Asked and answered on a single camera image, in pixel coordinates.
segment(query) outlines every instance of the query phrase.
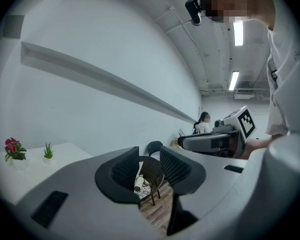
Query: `white ceiling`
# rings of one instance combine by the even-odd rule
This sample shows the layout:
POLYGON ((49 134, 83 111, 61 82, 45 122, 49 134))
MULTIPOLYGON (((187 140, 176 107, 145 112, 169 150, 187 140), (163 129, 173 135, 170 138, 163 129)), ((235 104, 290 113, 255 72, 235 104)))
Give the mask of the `white ceiling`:
MULTIPOLYGON (((188 22, 187 0, 130 0, 147 13, 164 32, 188 22)), ((269 89, 266 62, 270 54, 267 28, 250 20, 243 23, 243 46, 235 46, 233 25, 202 19, 200 26, 191 23, 166 33, 174 42, 202 95, 229 88, 232 71, 240 71, 237 88, 269 89)))

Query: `white wall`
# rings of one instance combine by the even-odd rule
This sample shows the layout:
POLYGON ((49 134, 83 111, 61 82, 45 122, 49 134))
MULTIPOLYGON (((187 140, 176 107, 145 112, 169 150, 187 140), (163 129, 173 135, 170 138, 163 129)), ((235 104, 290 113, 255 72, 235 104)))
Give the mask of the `white wall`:
POLYGON ((216 120, 223 119, 244 106, 248 107, 256 126, 256 130, 251 138, 269 138, 270 136, 265 134, 269 116, 268 101, 234 99, 232 96, 214 96, 202 99, 203 111, 211 114, 211 130, 216 120))
MULTIPOLYGON (((26 16, 15 63, 1 69, 0 151, 14 137, 28 149, 72 142, 94 156, 132 146, 144 154, 151 141, 169 145, 179 128, 192 132, 190 118, 197 119, 202 106, 198 88, 176 47, 142 11, 125 0, 66 0, 39 29, 30 29, 35 12, 26 16), (184 116, 71 80, 66 69, 62 76, 53 66, 22 64, 22 41, 98 67, 184 116)), ((5 39, 3 52, 10 45, 5 39)))

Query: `ceiling light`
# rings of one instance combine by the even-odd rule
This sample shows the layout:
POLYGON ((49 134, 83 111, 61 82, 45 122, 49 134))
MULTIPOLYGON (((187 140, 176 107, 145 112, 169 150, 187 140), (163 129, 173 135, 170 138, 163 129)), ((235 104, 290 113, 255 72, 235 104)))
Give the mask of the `ceiling light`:
POLYGON ((238 77, 239 77, 239 71, 233 71, 229 91, 233 91, 235 89, 238 77))
POLYGON ((244 44, 244 23, 243 21, 234 22, 234 45, 242 46, 244 44))

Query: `white table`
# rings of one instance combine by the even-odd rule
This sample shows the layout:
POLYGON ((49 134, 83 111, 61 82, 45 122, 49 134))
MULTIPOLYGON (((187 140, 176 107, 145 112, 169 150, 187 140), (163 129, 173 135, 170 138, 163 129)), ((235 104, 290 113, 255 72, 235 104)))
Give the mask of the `white table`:
POLYGON ((28 163, 25 171, 16 170, 5 161, 6 152, 0 152, 0 197, 15 205, 26 193, 59 169, 92 157, 72 143, 54 145, 52 150, 54 163, 48 165, 43 161, 44 147, 28 149, 25 153, 28 163))

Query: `potted plant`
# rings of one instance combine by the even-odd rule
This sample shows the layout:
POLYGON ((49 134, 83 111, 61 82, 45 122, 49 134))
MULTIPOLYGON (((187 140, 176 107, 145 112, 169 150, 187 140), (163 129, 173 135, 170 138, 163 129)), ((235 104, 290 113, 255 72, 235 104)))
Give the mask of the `potted plant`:
POLYGON ((48 164, 51 165, 52 164, 52 157, 54 156, 54 152, 51 148, 51 144, 47 144, 45 143, 45 149, 43 150, 44 152, 44 157, 43 157, 43 161, 48 164))
POLYGON ((20 141, 15 140, 14 138, 8 138, 5 141, 5 145, 5 161, 11 161, 16 170, 25 171, 28 164, 26 162, 26 154, 24 152, 27 150, 21 146, 20 141))

